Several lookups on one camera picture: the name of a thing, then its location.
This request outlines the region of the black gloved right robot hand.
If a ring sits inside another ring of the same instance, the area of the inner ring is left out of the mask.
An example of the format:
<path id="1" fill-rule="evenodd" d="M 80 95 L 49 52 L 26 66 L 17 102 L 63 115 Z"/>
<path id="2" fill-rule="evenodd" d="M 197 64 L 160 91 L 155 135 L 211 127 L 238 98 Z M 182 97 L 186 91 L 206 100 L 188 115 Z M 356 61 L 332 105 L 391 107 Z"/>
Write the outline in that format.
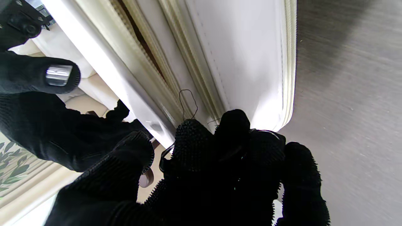
<path id="1" fill-rule="evenodd" d="M 1 53 L 1 132 L 37 158 L 79 173 L 112 151 L 127 151 L 143 171 L 155 152 L 145 127 L 126 122 L 122 100 L 105 117 L 66 107 L 59 94 L 73 91 L 81 79 L 76 63 L 52 57 Z"/>

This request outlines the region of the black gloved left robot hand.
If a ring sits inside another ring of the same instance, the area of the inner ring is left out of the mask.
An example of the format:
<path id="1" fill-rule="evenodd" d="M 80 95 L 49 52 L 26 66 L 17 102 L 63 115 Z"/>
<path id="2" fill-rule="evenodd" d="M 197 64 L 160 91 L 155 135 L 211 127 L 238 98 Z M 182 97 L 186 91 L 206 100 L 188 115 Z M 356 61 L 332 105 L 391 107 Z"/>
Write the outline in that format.
<path id="1" fill-rule="evenodd" d="M 311 151 L 269 130 L 251 129 L 244 111 L 223 114 L 215 133 L 189 119 L 176 129 L 170 159 L 145 203 L 139 179 L 154 149 L 139 132 L 62 188 L 46 226 L 329 226 L 321 175 Z"/>

